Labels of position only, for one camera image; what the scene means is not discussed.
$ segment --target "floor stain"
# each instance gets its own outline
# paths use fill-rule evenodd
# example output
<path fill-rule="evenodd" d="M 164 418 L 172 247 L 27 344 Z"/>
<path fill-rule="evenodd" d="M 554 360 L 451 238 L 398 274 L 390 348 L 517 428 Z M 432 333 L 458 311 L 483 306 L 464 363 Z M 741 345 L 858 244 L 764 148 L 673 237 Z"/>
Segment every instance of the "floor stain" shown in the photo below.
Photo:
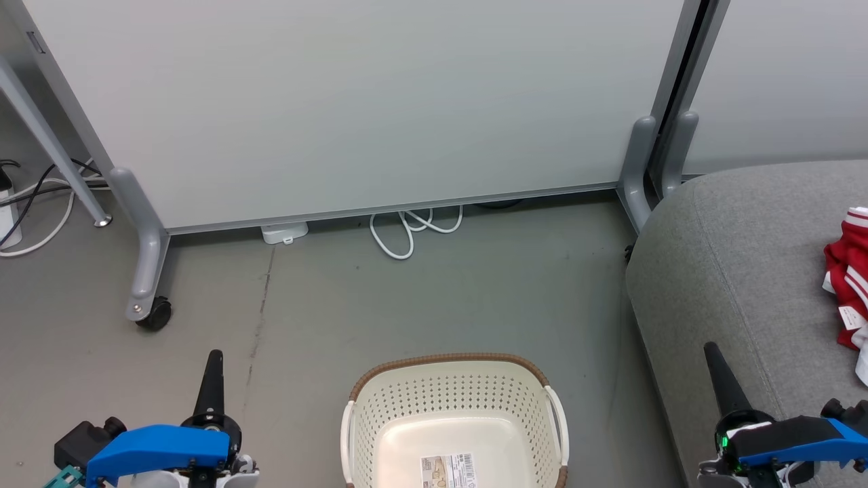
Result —
<path fill-rule="evenodd" d="M 266 328 L 266 300 L 268 300 L 268 285 L 271 283 L 271 272 L 274 266 L 274 253 L 277 248 L 272 249 L 271 258 L 268 260 L 268 271 L 266 272 L 266 284 L 262 290 L 262 303 L 260 304 L 260 322 L 256 325 L 256 330 L 253 332 L 253 347 L 250 349 L 248 358 L 250 359 L 250 367 L 247 368 L 247 382 L 244 391 L 244 405 L 241 407 L 241 417 L 247 411 L 247 401 L 250 399 L 250 381 L 253 379 L 253 362 L 256 360 L 256 354 L 260 350 L 260 342 L 262 341 L 262 331 Z"/>

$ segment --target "whiteboard stand leg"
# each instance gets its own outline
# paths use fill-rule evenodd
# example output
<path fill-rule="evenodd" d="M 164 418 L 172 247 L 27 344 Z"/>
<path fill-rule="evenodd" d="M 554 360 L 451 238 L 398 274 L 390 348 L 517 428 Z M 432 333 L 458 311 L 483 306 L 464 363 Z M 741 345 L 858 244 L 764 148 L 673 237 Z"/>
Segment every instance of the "whiteboard stand leg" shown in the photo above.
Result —
<path fill-rule="evenodd" d="M 49 124 L 45 121 L 42 113 L 36 108 L 30 94 L 24 89 L 21 80 L 12 70 L 12 67 L 0 56 L 0 91 L 6 94 L 10 103 L 15 107 L 16 112 L 21 116 L 24 123 L 27 125 L 33 136 L 39 141 L 39 144 L 48 153 L 51 162 L 55 163 L 57 169 L 60 170 L 66 181 L 69 181 L 69 186 L 72 188 L 79 200 L 82 201 L 84 207 L 90 212 L 90 216 L 94 218 L 96 227 L 106 227 L 111 223 L 111 215 L 107 214 L 96 198 L 94 193 L 88 188 L 88 184 L 82 178 L 82 175 L 77 171 L 76 166 L 69 159 L 66 150 L 61 146 L 60 141 L 54 131 L 51 130 Z"/>
<path fill-rule="evenodd" d="M 109 176 L 115 197 L 139 233 L 139 260 L 135 265 L 133 288 L 127 305 L 127 318 L 139 322 L 151 313 L 166 260 L 169 235 L 132 171 L 114 168 Z"/>
<path fill-rule="evenodd" d="M 651 207 L 645 196 L 645 169 L 657 136 L 656 130 L 657 121 L 650 115 L 633 124 L 624 165 L 621 167 L 621 179 L 618 181 L 618 197 L 636 232 L 642 229 L 651 215 Z"/>
<path fill-rule="evenodd" d="M 684 161 L 699 121 L 700 117 L 696 112 L 683 112 L 675 119 L 672 141 L 663 159 L 660 181 L 656 185 L 662 198 L 670 196 L 681 185 Z"/>

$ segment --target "blue gripper part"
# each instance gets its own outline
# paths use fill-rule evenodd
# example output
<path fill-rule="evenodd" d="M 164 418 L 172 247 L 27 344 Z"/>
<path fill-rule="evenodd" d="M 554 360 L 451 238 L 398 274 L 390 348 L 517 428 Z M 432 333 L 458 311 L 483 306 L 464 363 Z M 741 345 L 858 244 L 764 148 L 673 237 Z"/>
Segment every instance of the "blue gripper part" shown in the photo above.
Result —
<path fill-rule="evenodd" d="M 197 466 L 217 468 L 229 455 L 229 434 L 177 425 L 149 425 L 117 436 L 89 462 L 85 488 L 98 488 L 104 478 L 117 486 L 118 478 L 140 472 Z"/>
<path fill-rule="evenodd" d="M 840 432 L 841 439 L 828 439 L 813 444 L 796 445 L 776 452 L 766 452 L 739 458 L 751 466 L 764 465 L 776 458 L 781 463 L 795 461 L 838 461 L 843 468 L 853 459 L 868 458 L 868 439 L 835 419 L 826 419 Z"/>

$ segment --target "concrete floor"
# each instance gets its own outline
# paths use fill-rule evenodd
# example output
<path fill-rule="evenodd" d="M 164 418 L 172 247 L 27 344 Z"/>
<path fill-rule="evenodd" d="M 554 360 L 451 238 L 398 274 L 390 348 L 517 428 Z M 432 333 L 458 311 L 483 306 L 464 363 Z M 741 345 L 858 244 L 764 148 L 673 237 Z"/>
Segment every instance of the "concrete floor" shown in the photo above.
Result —
<path fill-rule="evenodd" d="M 569 421 L 569 486 L 681 485 L 624 294 L 634 235 L 614 195 L 468 208 L 454 234 L 417 234 L 404 262 L 379 250 L 365 218 L 314 222 L 291 246 L 258 229 L 178 237 L 161 280 L 174 317 L 158 333 L 124 319 L 137 242 L 100 197 L 116 215 L 108 228 L 77 204 L 47 247 L 0 260 L 4 485 L 48 481 L 53 444 L 81 420 L 180 423 L 213 348 L 265 487 L 343 484 L 340 416 L 369 368 L 472 351 L 519 354 L 548 375 Z M 23 246 L 65 201 L 38 201 Z M 378 222 L 403 249 L 397 219 Z"/>

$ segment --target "white cable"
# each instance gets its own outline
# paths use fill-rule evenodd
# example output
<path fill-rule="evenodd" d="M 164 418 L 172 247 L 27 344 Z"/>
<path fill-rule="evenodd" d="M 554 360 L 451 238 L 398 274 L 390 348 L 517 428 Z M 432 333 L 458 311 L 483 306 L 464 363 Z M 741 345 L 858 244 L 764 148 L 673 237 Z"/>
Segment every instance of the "white cable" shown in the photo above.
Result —
<path fill-rule="evenodd" d="M 413 227 L 407 223 L 407 217 L 405 214 L 409 214 L 410 217 L 416 219 L 420 224 L 419 227 Z M 439 228 L 438 226 L 431 223 L 434 219 L 434 209 L 428 209 L 428 219 L 423 219 L 422 217 L 412 213 L 410 210 L 398 212 L 398 217 L 401 219 L 401 225 L 404 226 L 404 230 L 407 232 L 407 240 L 410 242 L 410 249 L 407 251 L 407 254 L 395 254 L 389 250 L 388 247 L 385 246 L 382 240 L 380 240 L 379 235 L 377 235 L 377 230 L 374 228 L 374 218 L 378 214 L 371 214 L 371 220 L 369 222 L 369 226 L 371 228 L 371 235 L 374 236 L 374 240 L 379 244 L 380 249 L 383 249 L 383 252 L 389 254 L 392 258 L 396 260 L 405 260 L 413 255 L 413 249 L 415 248 L 415 243 L 413 242 L 413 233 L 414 232 L 422 232 L 426 228 L 437 231 L 440 234 L 451 234 L 458 230 L 461 226 L 461 220 L 464 218 L 464 205 L 458 206 L 458 221 L 455 222 L 455 225 L 452 228 Z"/>
<path fill-rule="evenodd" d="M 34 244 L 33 246 L 30 246 L 26 249 L 22 249 L 20 251 L 13 251 L 11 253 L 4 253 L 3 251 L 0 251 L 0 257 L 14 258 L 16 256 L 22 256 L 22 255 L 25 255 L 27 253 L 32 253 L 33 251 L 36 251 L 38 248 L 48 244 L 48 242 L 51 241 L 52 239 L 54 239 L 54 236 L 57 235 L 58 232 L 60 232 L 60 229 L 63 227 L 63 224 L 65 224 L 66 221 L 69 219 L 69 214 L 72 213 L 72 202 L 75 200 L 76 200 L 76 194 L 70 193 L 69 194 L 69 203 L 66 205 L 66 214 L 63 214 L 63 218 L 60 220 L 60 223 L 57 224 L 57 227 L 55 227 L 55 229 L 51 231 L 51 234 L 48 234 L 45 237 L 45 239 L 42 239 L 37 244 Z"/>
<path fill-rule="evenodd" d="M 790 488 L 790 486 L 791 486 L 790 485 L 790 472 L 794 471 L 796 468 L 798 468 L 799 466 L 801 466 L 803 464 L 804 464 L 803 461 L 799 461 L 797 463 L 792 463 L 791 465 L 786 467 L 786 469 L 784 470 L 784 476 L 781 477 L 784 481 L 784 488 Z"/>
<path fill-rule="evenodd" d="M 90 158 L 84 164 L 90 164 L 91 162 L 93 162 L 93 160 L 94 160 L 94 158 Z M 84 170 L 85 170 L 85 167 L 79 168 L 78 169 L 79 175 Z M 100 176 L 96 176 L 96 177 L 89 176 L 87 178 L 84 178 L 84 180 L 85 181 L 100 181 L 100 180 L 105 181 L 105 179 L 101 178 Z M 45 180 L 43 180 L 43 184 L 46 181 L 51 181 L 54 183 L 60 183 L 62 185 L 69 185 L 68 181 L 60 180 L 57 178 L 46 178 Z M 0 203 L 5 203 L 8 200 L 11 200 L 11 199 L 16 198 L 16 197 L 21 196 L 21 195 L 24 195 L 28 191 L 33 190 L 34 188 L 36 188 L 36 184 L 31 185 L 30 187 L 15 193 L 14 195 L 10 196 L 9 198 L 3 199 L 2 201 L 0 201 Z M 108 190 L 108 189 L 109 188 L 91 188 L 91 190 Z M 14 258 L 17 256 L 23 256 L 25 254 L 32 253 L 33 251 L 36 251 L 38 248 L 48 244 L 49 241 L 54 239 L 54 236 L 56 236 L 57 233 L 60 232 L 60 229 L 63 228 L 63 226 L 66 224 L 66 221 L 69 220 L 69 215 L 72 213 L 72 204 L 76 201 L 76 192 L 73 192 L 72 190 L 70 190 L 70 192 L 71 193 L 69 193 L 69 203 L 67 203 L 67 205 L 66 205 L 66 213 L 63 214 L 63 218 L 60 220 L 60 223 L 57 224 L 57 227 L 55 227 L 55 229 L 52 230 L 51 233 L 45 237 L 45 239 L 42 239 L 41 241 L 39 241 L 37 244 L 34 244 L 33 246 L 30 246 L 30 247 L 27 247 L 25 249 L 21 249 L 18 251 L 12 251 L 9 253 L 5 253 L 3 251 L 0 251 L 0 257 L 2 257 L 2 258 Z"/>

